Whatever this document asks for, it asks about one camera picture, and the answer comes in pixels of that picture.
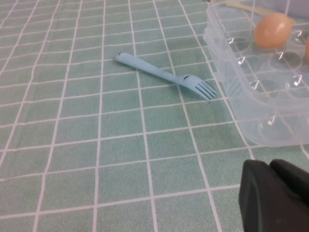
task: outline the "brown egg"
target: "brown egg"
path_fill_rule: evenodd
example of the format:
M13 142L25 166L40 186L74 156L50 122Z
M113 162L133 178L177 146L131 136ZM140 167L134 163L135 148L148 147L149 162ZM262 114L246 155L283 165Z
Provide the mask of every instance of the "brown egg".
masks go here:
M309 37L307 38L307 42L306 42L306 58L307 58L307 61L309 62Z
M276 48L284 45L291 31L291 20L287 16L282 13L272 13L258 23L254 31L254 39L261 48Z

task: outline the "tablecloth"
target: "tablecloth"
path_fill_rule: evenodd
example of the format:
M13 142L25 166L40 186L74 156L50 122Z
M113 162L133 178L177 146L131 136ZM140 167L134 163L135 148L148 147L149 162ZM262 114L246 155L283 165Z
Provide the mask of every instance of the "tablecloth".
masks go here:
M204 0L2 0L0 231L242 231L242 134L202 39ZM114 61L128 52L219 95Z

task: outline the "fork handle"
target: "fork handle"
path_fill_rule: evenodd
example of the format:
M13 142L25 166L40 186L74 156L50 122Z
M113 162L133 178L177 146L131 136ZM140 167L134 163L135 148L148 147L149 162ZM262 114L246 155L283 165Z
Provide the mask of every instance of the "fork handle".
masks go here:
M163 70L157 68L156 66L154 66L150 63L147 63L146 61L144 61L140 58L137 58L133 55L130 55L128 53L125 53L125 52L119 53L116 56L116 60L123 63L123 64L126 64L128 66L137 68L139 70L145 71L145 72L150 73L152 75L155 75L155 76L161 77L163 79L166 79L168 81L177 83L177 77L174 76L173 74L170 74L166 71L163 71Z

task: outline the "fork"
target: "fork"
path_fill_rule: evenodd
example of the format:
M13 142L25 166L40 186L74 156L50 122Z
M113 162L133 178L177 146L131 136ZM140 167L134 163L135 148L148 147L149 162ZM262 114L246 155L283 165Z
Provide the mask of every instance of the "fork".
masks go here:
M116 60L128 66L161 77L165 80L174 82L178 85L187 87L188 89L194 91L195 93L205 98L206 100L211 100L218 94L213 88L211 88L207 83L205 83L202 79L200 79L197 76L194 75L175 76L173 74L170 74L166 71L163 71L155 67L152 64L147 63L142 59L139 59L133 55L124 52L119 53L116 56Z

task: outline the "egg tray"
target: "egg tray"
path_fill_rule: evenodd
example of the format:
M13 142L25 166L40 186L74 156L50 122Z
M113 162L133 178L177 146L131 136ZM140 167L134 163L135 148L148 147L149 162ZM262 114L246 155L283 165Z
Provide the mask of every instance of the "egg tray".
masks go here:
M286 44L265 50L254 42L263 15L227 7L222 0L211 1L207 15L203 38L244 135L267 146L309 143L308 19L293 17Z

